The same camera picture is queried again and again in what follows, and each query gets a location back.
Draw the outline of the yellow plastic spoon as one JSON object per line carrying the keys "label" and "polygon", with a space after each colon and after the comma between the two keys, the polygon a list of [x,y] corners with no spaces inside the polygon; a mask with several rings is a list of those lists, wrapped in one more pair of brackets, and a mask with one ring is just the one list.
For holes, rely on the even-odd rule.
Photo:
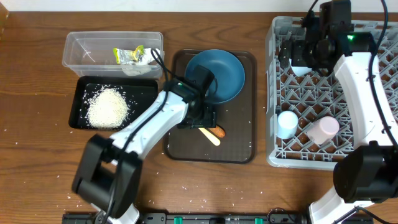
{"label": "yellow plastic spoon", "polygon": [[219,146],[221,144],[221,141],[211,132],[209,132],[205,128],[200,128],[199,129],[207,138],[209,141],[211,141],[215,146]]}

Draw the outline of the dark blue plate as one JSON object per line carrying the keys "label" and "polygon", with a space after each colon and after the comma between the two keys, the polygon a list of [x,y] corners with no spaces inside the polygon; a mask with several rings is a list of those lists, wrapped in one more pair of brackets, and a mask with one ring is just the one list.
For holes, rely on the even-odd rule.
{"label": "dark blue plate", "polygon": [[198,65],[207,68],[215,76],[211,83],[206,102],[222,104],[232,100],[243,89],[245,71],[238,58],[225,50],[211,49],[196,54],[185,69],[185,77],[194,81],[199,77],[193,73]]}

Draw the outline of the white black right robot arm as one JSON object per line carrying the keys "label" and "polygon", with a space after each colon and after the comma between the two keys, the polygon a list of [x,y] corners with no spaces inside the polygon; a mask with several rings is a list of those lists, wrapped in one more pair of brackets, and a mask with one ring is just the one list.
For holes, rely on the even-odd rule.
{"label": "white black right robot arm", "polygon": [[285,40],[278,59],[295,74],[327,69],[339,81],[353,126],[354,151],[333,170],[332,188],[308,208],[309,223],[341,223],[397,197],[397,123],[377,58],[381,39],[356,32],[349,1],[328,1],[302,19],[303,40]]}

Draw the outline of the light blue bowl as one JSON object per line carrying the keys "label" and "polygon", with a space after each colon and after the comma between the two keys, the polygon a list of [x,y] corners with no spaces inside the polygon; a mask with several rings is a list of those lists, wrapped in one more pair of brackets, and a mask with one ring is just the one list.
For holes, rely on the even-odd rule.
{"label": "light blue bowl", "polygon": [[308,67],[295,67],[295,66],[293,66],[293,65],[292,65],[292,60],[291,60],[291,59],[289,60],[289,62],[290,62],[290,67],[291,67],[291,69],[292,69],[294,75],[297,76],[297,77],[304,76],[304,75],[306,75],[306,74],[308,74],[308,73],[310,73],[310,72],[312,71],[312,68],[308,68]]}

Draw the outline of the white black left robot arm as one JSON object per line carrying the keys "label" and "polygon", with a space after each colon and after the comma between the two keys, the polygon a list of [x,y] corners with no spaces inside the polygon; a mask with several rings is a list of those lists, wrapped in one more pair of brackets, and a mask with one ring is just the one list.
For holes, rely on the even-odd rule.
{"label": "white black left robot arm", "polygon": [[141,178],[143,161],[150,150],[174,126],[191,128],[208,122],[205,102],[213,72],[198,65],[195,81],[177,77],[164,64],[155,49],[153,59],[165,73],[163,90],[153,104],[124,129],[104,138],[95,134],[85,146],[75,174],[72,190],[98,209],[93,223],[135,223],[139,212],[133,203]]}

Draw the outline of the white paper napkin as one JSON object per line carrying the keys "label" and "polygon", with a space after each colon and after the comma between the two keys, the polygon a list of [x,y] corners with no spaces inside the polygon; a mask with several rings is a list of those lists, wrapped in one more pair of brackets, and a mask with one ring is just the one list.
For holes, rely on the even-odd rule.
{"label": "white paper napkin", "polygon": [[144,47],[144,50],[145,50],[145,54],[144,54],[144,58],[142,59],[141,63],[121,65],[123,72],[127,76],[143,75],[152,70],[151,66],[154,64],[155,58],[158,58],[158,56],[156,54],[154,54],[155,57],[152,56],[151,48]]}

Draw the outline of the pink cup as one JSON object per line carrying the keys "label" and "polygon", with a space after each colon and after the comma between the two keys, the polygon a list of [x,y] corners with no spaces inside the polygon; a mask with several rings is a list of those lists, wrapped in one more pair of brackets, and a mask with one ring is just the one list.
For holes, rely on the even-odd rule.
{"label": "pink cup", "polygon": [[313,126],[307,131],[307,136],[315,144],[322,145],[331,140],[339,129],[340,125],[335,118],[325,116],[313,123]]}

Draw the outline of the white rice pile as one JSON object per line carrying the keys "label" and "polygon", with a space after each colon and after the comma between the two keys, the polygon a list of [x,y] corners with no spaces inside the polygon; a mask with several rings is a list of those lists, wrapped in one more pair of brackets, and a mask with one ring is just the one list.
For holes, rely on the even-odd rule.
{"label": "white rice pile", "polygon": [[128,96],[123,86],[89,84],[83,92],[79,119],[87,128],[121,128],[136,113],[135,101]]}

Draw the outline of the light blue cup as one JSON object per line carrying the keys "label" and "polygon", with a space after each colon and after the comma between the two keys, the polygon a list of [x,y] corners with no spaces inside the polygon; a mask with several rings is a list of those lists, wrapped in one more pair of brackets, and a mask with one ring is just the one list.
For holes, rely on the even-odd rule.
{"label": "light blue cup", "polygon": [[281,112],[277,117],[277,137],[281,139],[294,137],[298,122],[298,116],[293,111]]}

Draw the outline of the silver green snack wrapper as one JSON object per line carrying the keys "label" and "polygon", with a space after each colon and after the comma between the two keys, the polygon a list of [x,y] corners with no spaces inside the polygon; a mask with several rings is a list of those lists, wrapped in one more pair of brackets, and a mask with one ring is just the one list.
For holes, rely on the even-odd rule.
{"label": "silver green snack wrapper", "polygon": [[134,50],[113,48],[116,63],[120,65],[141,63],[145,50],[143,45],[137,46]]}

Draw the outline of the orange carrot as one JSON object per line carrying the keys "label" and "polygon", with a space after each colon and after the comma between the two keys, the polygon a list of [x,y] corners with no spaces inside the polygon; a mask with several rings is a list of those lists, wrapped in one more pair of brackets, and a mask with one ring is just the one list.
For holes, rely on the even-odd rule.
{"label": "orange carrot", "polygon": [[218,138],[223,138],[226,135],[225,130],[218,125],[215,128],[209,128],[208,130],[211,131]]}

